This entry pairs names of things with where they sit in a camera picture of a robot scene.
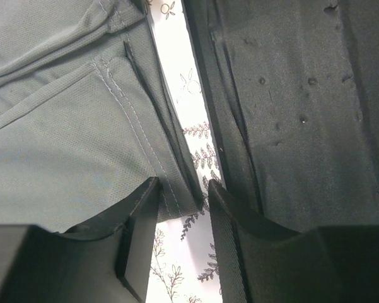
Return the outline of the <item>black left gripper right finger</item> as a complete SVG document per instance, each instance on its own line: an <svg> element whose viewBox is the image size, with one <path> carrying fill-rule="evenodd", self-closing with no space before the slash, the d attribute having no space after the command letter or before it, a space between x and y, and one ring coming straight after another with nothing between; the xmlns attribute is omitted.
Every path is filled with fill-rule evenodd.
<svg viewBox="0 0 379 303"><path fill-rule="evenodd" d="M287 229L211 180L224 302L379 302L379 225Z"/></svg>

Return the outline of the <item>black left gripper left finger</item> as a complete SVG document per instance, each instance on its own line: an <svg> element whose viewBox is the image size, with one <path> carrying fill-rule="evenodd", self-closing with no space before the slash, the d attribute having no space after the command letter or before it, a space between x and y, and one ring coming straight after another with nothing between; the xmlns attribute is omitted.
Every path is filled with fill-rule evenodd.
<svg viewBox="0 0 379 303"><path fill-rule="evenodd" d="M0 225L0 302L144 302L159 203L150 177L63 233Z"/></svg>

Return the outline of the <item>dark grey t shirt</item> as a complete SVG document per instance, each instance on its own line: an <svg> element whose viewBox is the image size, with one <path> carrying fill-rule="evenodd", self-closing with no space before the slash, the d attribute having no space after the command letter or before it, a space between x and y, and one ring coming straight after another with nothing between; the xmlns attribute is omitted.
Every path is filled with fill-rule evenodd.
<svg viewBox="0 0 379 303"><path fill-rule="evenodd" d="M201 208L137 1L0 1L0 224L63 232L149 177L159 221Z"/></svg>

